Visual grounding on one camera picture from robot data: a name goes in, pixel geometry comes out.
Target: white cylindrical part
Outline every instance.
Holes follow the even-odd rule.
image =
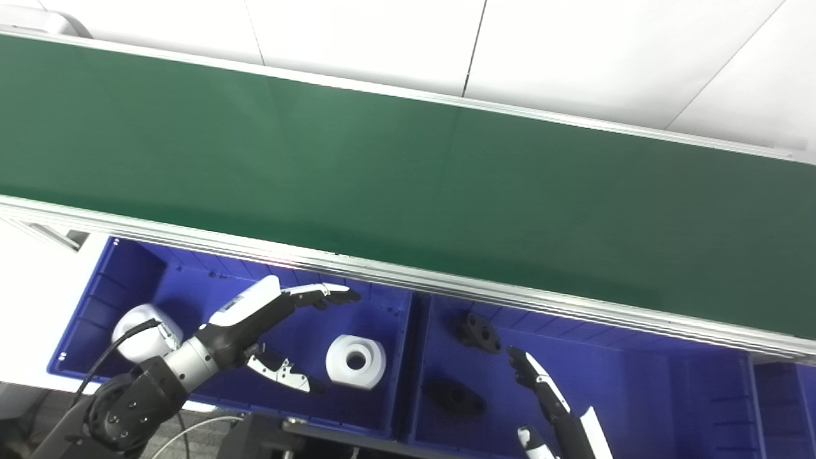
[[[332,382],[371,390],[385,374],[385,348],[374,340],[340,335],[329,346],[326,372]]]
[[[181,328],[179,328],[167,314],[156,309],[153,305],[148,304],[139,305],[127,311],[124,317],[116,324],[116,327],[113,328],[111,342],[116,341],[128,330],[149,319],[156,319],[164,323],[164,325],[166,325],[165,330],[169,331],[171,336],[175,337],[175,342],[181,342]],[[119,352],[125,359],[133,363],[142,363],[151,357],[164,355],[175,350],[175,348],[171,347],[171,344],[168,344],[165,333],[162,333],[162,330],[159,328],[160,327],[149,328],[131,336],[119,346]]]

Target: hole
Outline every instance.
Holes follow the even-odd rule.
[[[359,370],[366,365],[366,357],[359,352],[352,352],[346,357],[346,365],[352,370]]]
[[[464,401],[464,390],[459,387],[454,387],[450,390],[450,399],[455,403],[462,403]]]

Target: black plastic part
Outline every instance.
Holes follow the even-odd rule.
[[[317,292],[313,302],[320,298],[322,294]],[[284,293],[235,325],[208,324],[195,336],[210,351],[219,369],[240,367],[250,358],[246,350],[256,344],[262,334],[294,313],[295,307],[294,298]]]
[[[96,391],[88,412],[91,436],[114,451],[144,448],[158,427],[184,405],[188,393],[161,357],[113,377]]]
[[[535,379],[539,374],[527,359],[526,351],[510,346],[508,347],[508,355],[510,356],[510,366],[516,370],[516,382],[527,389],[535,390]]]
[[[440,407],[462,416],[480,416],[487,409],[481,396],[458,381],[426,381],[422,391]]]
[[[561,403],[555,392],[552,391],[552,387],[546,382],[537,384],[534,392],[535,396],[539,399],[539,406],[541,407],[541,412],[544,414],[544,419],[550,424],[555,424],[556,419],[570,415],[570,412],[566,411],[564,404]]]
[[[491,354],[502,351],[502,341],[490,320],[474,312],[465,311],[459,316],[456,338],[460,343],[475,347]]]

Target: white spool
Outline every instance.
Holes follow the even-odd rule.
[[[326,354],[326,372],[332,382],[358,389],[371,390],[377,385],[385,374],[385,364],[383,345],[354,335],[338,336]]]

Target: black cable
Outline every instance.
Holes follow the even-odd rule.
[[[73,402],[71,402],[71,408],[73,408],[73,405],[76,405],[77,402],[79,402],[79,399],[82,397],[82,392],[85,391],[85,388],[88,386],[88,383],[91,382],[91,379],[96,374],[96,370],[99,369],[99,366],[102,364],[102,362],[104,362],[104,360],[106,358],[108,358],[108,356],[110,355],[111,352],[113,352],[115,349],[117,349],[119,347],[119,345],[121,345],[127,338],[130,338],[131,336],[134,336],[137,333],[142,333],[143,331],[148,330],[150,328],[158,327],[161,324],[162,323],[159,322],[156,319],[145,320],[144,322],[140,323],[139,325],[136,325],[135,327],[133,327],[130,330],[128,330],[127,332],[125,332],[125,334],[120,336],[118,340],[114,341],[113,344],[108,346],[108,349],[106,349],[102,353],[102,355],[100,355],[100,357],[94,362],[94,364],[91,365],[91,369],[88,370],[88,374],[85,375],[85,379],[83,379],[82,384],[79,385],[79,389],[77,389],[77,393],[74,394],[74,396],[73,396]]]
[[[187,427],[184,427],[184,419],[181,417],[181,411],[175,414],[179,418],[179,425],[181,426],[181,434],[184,438],[184,452],[187,453],[187,459],[190,459],[190,440],[187,438]]]

